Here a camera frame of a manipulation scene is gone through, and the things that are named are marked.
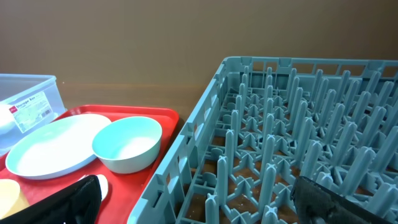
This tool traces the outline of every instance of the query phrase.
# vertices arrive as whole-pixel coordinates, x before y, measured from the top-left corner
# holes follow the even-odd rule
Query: yellow object
[[[0,220],[29,206],[15,180],[0,179]]]

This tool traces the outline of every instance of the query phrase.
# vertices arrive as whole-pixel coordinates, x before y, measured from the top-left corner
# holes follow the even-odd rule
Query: white plate
[[[98,114],[63,118],[21,139],[6,158],[7,169],[32,180],[60,177],[82,168],[96,156],[94,137],[111,121]]]

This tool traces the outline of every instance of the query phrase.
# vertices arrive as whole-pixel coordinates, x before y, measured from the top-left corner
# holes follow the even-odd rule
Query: clear plastic container
[[[65,112],[53,75],[0,74],[0,156]]]

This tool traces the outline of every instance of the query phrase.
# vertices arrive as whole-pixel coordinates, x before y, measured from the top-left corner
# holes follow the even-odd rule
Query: container lid
[[[55,80],[53,75],[0,74],[0,103],[10,103]]]

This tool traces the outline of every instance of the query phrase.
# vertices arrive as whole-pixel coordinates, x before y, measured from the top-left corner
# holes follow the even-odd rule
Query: product label
[[[22,133],[52,113],[50,103],[42,91],[14,104],[9,111]]]

